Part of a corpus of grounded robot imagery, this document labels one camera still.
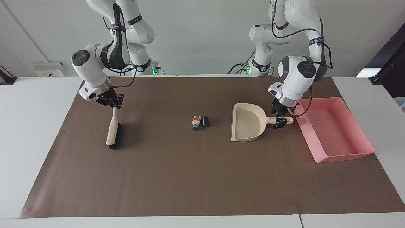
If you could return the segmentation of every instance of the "wall socket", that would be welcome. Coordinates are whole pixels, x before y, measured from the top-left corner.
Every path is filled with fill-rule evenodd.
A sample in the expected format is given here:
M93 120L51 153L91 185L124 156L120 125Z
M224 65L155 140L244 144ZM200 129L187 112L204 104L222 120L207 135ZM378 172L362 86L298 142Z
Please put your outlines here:
M37 77L64 77L66 68L61 62L34 62L34 73Z

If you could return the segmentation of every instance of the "pink tray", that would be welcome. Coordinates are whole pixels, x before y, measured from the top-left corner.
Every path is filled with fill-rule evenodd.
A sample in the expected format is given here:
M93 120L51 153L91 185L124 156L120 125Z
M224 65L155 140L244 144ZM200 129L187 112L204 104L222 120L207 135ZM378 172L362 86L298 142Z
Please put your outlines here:
M301 100L294 113L308 107ZM359 159L375 152L374 147L340 97L313 99L308 112L297 122L317 163Z

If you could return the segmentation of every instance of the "pink plastic container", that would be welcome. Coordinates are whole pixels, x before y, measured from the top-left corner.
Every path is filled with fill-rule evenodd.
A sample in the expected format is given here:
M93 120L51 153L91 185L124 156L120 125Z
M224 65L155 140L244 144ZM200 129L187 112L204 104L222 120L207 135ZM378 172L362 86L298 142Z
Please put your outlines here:
M309 99L301 100L294 113L300 115ZM359 159L374 147L340 97L313 99L308 112L297 122L317 163Z

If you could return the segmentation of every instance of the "brown table cover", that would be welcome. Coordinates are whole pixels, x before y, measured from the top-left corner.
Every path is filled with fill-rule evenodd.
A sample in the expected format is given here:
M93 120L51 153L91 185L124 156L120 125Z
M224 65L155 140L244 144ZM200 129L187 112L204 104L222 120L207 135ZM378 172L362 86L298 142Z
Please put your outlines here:
M317 164L297 123L230 141L233 105L254 103L270 116L276 80L138 77L116 90L125 97L115 151L105 145L111 108L77 95L21 217L404 212L375 155ZM341 96L331 78L313 90ZM194 115L211 126L192 131Z

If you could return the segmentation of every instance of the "table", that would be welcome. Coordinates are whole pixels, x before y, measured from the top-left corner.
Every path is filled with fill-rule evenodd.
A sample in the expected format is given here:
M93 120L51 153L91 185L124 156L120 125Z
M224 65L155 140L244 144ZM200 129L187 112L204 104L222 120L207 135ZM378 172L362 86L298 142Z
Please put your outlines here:
M405 114L382 86L372 86L368 79L334 78L334 82L404 201ZM21 77L13 86L0 87L0 227L301 227L300 217L304 227L339 227L343 223L336 221L342 219L346 223L340 227L369 227L374 221L402 227L405 213L17 219L80 84L78 77Z

